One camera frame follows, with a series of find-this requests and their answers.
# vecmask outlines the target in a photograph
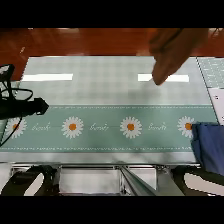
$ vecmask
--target table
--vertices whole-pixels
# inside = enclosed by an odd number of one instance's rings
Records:
[[[189,58],[177,80],[159,87],[138,81],[153,64],[148,56],[30,57],[20,87],[50,108],[24,119],[23,132],[1,148],[1,161],[195,163],[191,123],[217,122],[198,61]]]

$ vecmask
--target wooden surface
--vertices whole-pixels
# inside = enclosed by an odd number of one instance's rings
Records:
[[[20,80],[28,57],[65,55],[151,55],[150,28],[0,29],[0,64],[14,64]],[[210,36],[192,56],[224,57],[224,34]]]

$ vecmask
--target dark blue fabric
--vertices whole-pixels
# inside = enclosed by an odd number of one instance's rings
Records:
[[[193,124],[192,148],[196,159],[209,172],[224,176],[224,126]]]

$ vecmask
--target metal bar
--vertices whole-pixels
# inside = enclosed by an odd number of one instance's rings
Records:
[[[126,167],[120,167],[120,171],[134,196],[159,196],[158,192]]]

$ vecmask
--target daisy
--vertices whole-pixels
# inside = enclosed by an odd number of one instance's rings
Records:
[[[69,117],[63,123],[61,130],[64,132],[63,135],[66,135],[66,138],[70,137],[71,139],[82,134],[81,131],[83,130],[84,125],[83,121],[78,117]]]
[[[16,130],[13,133],[12,138],[17,138],[18,136],[23,134],[23,131],[25,131],[26,127],[27,127],[26,121],[24,119],[22,119],[19,126],[17,126],[19,123],[19,120],[20,120],[20,118],[14,118],[14,119],[11,119],[7,123],[6,129],[5,129],[6,135],[10,135],[14,129],[16,129]]]
[[[126,138],[135,138],[141,134],[142,125],[138,119],[134,117],[126,117],[123,119],[120,125],[120,131],[123,131],[123,135],[126,135]]]
[[[185,135],[185,137],[192,138],[192,123],[194,122],[194,118],[190,117],[182,117],[178,121],[178,130],[182,131],[182,135]]]

